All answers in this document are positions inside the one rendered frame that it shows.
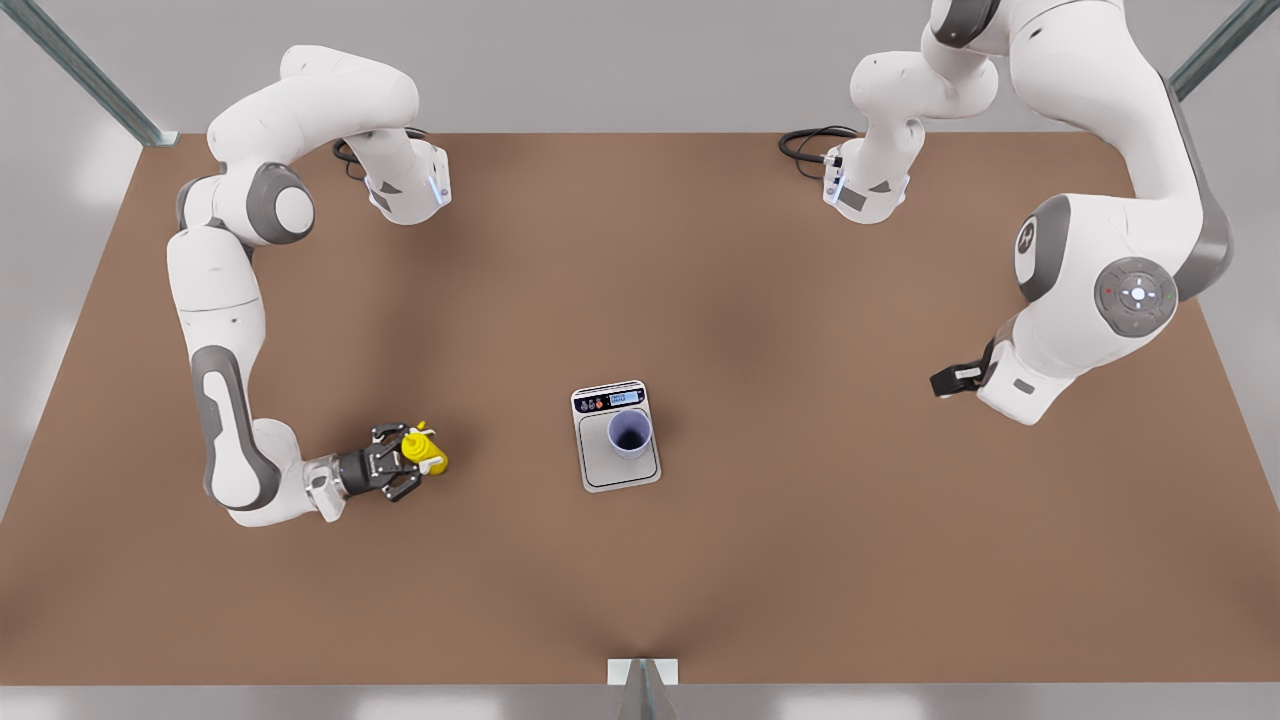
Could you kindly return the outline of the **yellow sauce bottle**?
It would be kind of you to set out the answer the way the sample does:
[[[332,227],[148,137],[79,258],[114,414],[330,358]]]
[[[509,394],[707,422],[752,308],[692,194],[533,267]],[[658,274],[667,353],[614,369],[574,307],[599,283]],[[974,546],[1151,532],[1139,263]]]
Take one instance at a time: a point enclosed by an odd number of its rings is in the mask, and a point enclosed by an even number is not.
[[[434,441],[435,430],[420,421],[399,439],[399,455],[406,465],[415,465],[421,475],[439,475],[448,468],[448,457]]]

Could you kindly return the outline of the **lavender cup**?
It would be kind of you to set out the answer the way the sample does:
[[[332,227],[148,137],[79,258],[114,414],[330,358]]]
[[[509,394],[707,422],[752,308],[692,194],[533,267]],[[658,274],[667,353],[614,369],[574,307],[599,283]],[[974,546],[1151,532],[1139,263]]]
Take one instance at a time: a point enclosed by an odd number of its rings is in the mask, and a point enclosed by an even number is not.
[[[607,427],[607,439],[622,459],[643,456],[652,443],[652,423],[640,409],[626,407],[612,415]]]

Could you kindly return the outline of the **silver frame post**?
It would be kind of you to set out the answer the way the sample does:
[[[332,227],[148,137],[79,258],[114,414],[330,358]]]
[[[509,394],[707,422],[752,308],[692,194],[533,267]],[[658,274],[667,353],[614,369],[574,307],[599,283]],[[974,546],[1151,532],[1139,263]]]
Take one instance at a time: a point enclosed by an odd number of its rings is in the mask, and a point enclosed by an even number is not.
[[[622,685],[618,720],[676,720],[668,685],[678,684],[677,659],[609,659],[608,685]]]
[[[0,9],[142,146],[177,145],[179,135],[159,129],[35,0],[0,0]]]
[[[1244,0],[1170,76],[1178,100],[1184,101],[1276,10],[1280,0]]]

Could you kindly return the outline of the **grey digital kitchen scale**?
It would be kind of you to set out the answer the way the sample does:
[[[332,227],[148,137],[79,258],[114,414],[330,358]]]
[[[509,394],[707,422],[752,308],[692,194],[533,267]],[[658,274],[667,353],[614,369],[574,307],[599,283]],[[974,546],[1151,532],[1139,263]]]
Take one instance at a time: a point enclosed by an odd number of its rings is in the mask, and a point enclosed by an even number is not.
[[[582,388],[571,397],[575,437],[582,486],[590,492],[620,489],[652,483],[660,478],[660,460],[653,434],[646,452],[636,459],[622,459],[607,439],[607,427],[612,415],[622,409],[636,407],[650,419],[646,387],[640,380],[626,380],[608,386]]]

